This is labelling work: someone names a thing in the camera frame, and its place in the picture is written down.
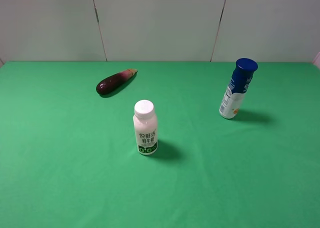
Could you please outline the white milk bottle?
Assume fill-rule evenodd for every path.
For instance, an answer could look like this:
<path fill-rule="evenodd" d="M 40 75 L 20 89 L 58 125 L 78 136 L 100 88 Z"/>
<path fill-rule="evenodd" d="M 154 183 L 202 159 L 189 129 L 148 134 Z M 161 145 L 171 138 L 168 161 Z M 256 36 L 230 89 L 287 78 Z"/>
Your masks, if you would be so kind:
<path fill-rule="evenodd" d="M 154 104 L 139 100 L 134 105 L 133 126 L 137 151 L 148 156 L 158 148 L 158 118 Z"/>

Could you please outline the green tablecloth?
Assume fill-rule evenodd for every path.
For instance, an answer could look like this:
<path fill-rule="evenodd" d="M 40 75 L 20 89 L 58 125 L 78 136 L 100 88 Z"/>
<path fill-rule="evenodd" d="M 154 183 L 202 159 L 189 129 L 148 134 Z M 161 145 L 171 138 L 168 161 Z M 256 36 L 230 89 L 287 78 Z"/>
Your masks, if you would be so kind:
<path fill-rule="evenodd" d="M 233 62 L 7 62 L 0 69 L 3 228 L 317 228 L 320 71 L 260 63 L 234 119 Z M 136 69 L 120 92 L 103 79 Z M 134 106 L 158 148 L 138 152 Z"/>

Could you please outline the blue and white bottle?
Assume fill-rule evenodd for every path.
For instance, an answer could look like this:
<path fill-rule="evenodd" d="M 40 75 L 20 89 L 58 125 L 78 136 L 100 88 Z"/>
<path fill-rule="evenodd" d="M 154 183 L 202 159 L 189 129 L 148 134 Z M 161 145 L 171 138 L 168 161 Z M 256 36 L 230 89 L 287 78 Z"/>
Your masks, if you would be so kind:
<path fill-rule="evenodd" d="M 240 58 L 235 62 L 235 69 L 219 107 L 223 118 L 232 119 L 237 115 L 257 69 L 258 64 L 249 58 Z"/>

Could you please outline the purple eggplant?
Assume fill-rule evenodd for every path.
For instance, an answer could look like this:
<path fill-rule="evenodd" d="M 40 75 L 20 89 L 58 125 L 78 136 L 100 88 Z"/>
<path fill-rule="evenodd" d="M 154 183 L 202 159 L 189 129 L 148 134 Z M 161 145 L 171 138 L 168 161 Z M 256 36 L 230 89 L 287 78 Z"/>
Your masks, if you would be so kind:
<path fill-rule="evenodd" d="M 123 90 L 134 79 L 137 73 L 137 69 L 126 69 L 113 74 L 97 84 L 96 92 L 101 97 L 111 97 Z"/>

